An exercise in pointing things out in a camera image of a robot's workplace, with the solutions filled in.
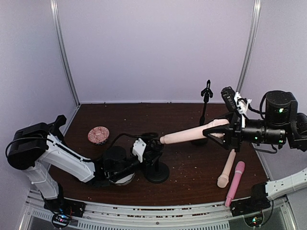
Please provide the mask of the short black mic stand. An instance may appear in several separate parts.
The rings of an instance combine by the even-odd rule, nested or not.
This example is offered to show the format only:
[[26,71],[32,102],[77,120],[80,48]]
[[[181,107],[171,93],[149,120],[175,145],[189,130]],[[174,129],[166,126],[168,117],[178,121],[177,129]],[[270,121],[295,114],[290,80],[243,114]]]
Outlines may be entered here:
[[169,167],[160,161],[163,155],[164,145],[157,139],[146,140],[146,148],[143,154],[143,173],[145,178],[154,184],[160,184],[169,177]]

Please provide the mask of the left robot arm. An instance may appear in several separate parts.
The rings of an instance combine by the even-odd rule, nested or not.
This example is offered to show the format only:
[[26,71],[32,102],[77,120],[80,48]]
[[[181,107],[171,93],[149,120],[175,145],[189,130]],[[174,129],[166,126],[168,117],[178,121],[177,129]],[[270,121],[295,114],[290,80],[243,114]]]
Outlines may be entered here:
[[86,158],[70,149],[64,141],[59,126],[38,123],[18,130],[7,145],[5,155],[10,166],[25,172],[37,187],[47,208],[63,212],[69,208],[63,188],[42,164],[47,162],[94,187],[110,184],[126,185],[137,170],[147,175],[162,154],[163,144],[157,133],[133,136],[135,142],[130,157],[126,150],[114,142],[96,159]]

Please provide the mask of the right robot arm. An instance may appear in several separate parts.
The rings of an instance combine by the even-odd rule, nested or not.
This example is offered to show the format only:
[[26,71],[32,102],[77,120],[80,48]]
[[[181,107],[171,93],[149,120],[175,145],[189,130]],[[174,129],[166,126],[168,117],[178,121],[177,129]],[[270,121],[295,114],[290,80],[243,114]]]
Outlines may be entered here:
[[[297,111],[298,102],[291,92],[269,91],[265,93],[256,112],[261,119],[249,119],[245,115],[244,98],[239,98],[231,87],[222,90],[221,95],[229,112],[224,115],[225,125],[206,128],[202,134],[226,150],[240,150],[243,141],[269,144],[274,150],[288,144],[292,149],[307,150],[307,116]],[[285,194],[307,186],[307,171],[302,170],[276,181],[256,184],[251,197],[231,203],[234,210],[239,208],[269,208],[271,202]]]

